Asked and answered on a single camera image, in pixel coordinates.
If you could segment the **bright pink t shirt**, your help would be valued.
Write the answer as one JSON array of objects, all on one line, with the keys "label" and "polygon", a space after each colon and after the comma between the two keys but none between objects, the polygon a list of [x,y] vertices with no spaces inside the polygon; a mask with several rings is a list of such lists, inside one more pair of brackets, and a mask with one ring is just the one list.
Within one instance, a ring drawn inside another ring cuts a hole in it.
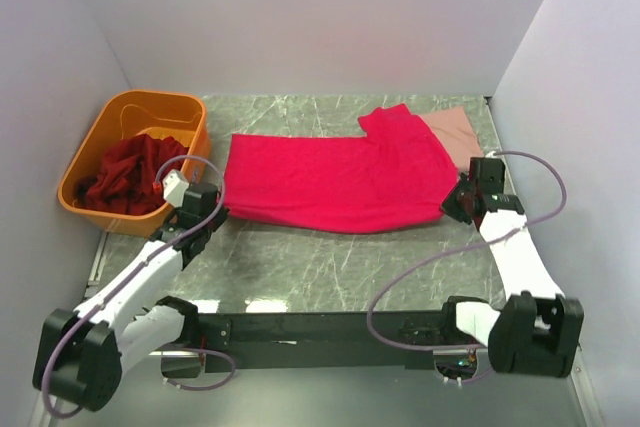
[{"label": "bright pink t shirt", "polygon": [[360,137],[235,134],[225,203],[235,217],[343,234],[435,222],[457,168],[404,104],[358,120]]}]

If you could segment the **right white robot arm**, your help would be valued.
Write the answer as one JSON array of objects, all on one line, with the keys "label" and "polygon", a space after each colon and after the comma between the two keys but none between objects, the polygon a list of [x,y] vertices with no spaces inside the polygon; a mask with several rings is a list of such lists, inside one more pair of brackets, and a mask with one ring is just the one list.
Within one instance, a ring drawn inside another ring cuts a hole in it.
[{"label": "right white robot arm", "polygon": [[458,301],[455,325],[486,346],[497,373],[565,378],[572,370],[584,309],[547,271],[529,232],[535,222],[520,199],[506,193],[505,181],[503,160],[473,157],[441,205],[445,215],[476,227],[506,298],[500,310],[480,301]]}]

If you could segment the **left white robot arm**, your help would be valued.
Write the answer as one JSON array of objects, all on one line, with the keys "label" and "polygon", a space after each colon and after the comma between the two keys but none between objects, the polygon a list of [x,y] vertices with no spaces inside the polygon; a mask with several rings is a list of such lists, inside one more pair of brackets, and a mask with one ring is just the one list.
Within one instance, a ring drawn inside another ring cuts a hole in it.
[{"label": "left white robot arm", "polygon": [[122,377],[164,347],[198,351],[203,334],[196,305],[165,297],[143,309],[165,282],[199,256],[227,219],[223,187],[202,182],[186,188],[180,206],[149,236],[139,254],[106,287],[72,310],[56,309],[44,321],[33,386],[45,408],[69,418],[53,401],[98,411]]}]

